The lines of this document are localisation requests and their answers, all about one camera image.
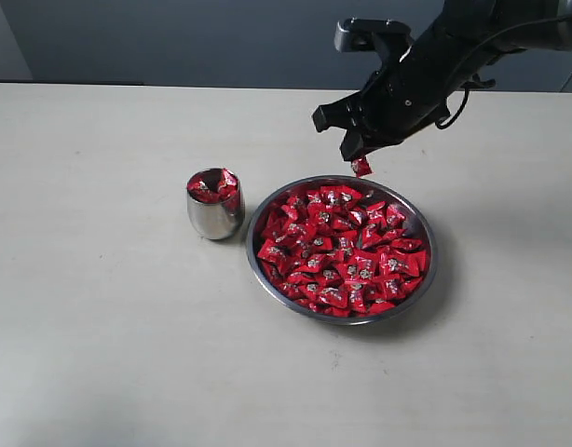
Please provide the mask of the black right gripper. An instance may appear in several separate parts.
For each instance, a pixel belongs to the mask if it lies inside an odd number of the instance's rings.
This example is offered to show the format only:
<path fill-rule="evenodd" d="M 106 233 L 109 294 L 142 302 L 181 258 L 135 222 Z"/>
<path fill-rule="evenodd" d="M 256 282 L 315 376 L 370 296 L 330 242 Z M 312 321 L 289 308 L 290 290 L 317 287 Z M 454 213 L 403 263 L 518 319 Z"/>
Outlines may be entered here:
<path fill-rule="evenodd" d="M 429 27 L 412 45 L 375 52 L 381 66 L 357 92 L 318 106 L 312 114 L 316 131 L 343 129 L 344 161 L 365 156 L 365 149 L 397 145 L 448 116 L 446 98 L 465 80 L 458 67 L 469 63 L 472 74 L 482 66 L 470 52 L 482 42 L 477 27 Z"/>

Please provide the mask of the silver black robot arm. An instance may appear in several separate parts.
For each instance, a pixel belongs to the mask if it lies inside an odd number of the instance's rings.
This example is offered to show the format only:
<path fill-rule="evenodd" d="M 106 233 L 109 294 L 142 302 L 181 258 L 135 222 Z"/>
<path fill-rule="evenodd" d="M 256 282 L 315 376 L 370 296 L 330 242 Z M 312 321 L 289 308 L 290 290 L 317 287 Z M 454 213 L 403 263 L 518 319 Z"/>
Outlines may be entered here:
<path fill-rule="evenodd" d="M 345 131 L 341 156 L 353 161 L 452 126 L 451 94 L 495 86 L 480 78 L 484 66 L 529 49 L 572 51 L 572 1 L 447 1 L 417 39 L 400 21 L 351 18 L 338 22 L 334 45 L 381 60 L 362 89 L 312 115 L 318 132 Z"/>

